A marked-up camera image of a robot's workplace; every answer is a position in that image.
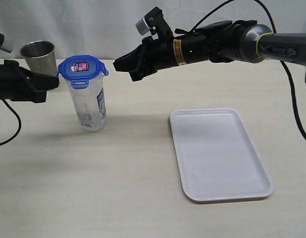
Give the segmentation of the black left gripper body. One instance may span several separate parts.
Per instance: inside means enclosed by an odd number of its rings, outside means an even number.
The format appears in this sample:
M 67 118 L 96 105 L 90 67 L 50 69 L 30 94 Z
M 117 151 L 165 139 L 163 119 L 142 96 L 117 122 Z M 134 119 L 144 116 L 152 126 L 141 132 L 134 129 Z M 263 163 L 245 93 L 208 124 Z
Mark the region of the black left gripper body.
M 7 37 L 0 33 L 0 45 L 4 38 Z M 21 73 L 19 63 L 14 60 L 5 60 L 3 64 L 0 64 L 0 100 L 9 100 L 19 91 L 28 91 L 25 77 Z

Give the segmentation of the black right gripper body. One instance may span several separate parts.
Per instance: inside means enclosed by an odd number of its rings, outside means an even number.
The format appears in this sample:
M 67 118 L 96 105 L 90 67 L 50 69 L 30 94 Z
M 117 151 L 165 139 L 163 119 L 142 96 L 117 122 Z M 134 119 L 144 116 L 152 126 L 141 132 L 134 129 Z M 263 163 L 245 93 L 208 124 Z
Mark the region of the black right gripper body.
M 154 7 L 145 16 L 150 17 L 153 28 L 149 31 L 151 35 L 142 40 L 145 52 L 140 68 L 146 67 L 157 72 L 174 66 L 175 59 L 171 55 L 174 36 L 163 17 L 162 10 Z

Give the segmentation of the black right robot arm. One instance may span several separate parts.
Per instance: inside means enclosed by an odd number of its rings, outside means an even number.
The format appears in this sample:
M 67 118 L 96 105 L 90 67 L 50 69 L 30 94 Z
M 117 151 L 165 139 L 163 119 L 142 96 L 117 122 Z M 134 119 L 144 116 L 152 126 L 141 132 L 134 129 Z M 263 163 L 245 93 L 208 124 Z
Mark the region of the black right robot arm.
M 274 59 L 306 67 L 306 33 L 273 33 L 255 20 L 220 21 L 191 32 L 177 29 L 174 36 L 162 10 L 154 7 L 137 22 L 136 28 L 141 35 L 151 35 L 113 63 L 116 71 L 129 73 L 132 81 L 158 70 L 206 60 L 259 63 Z

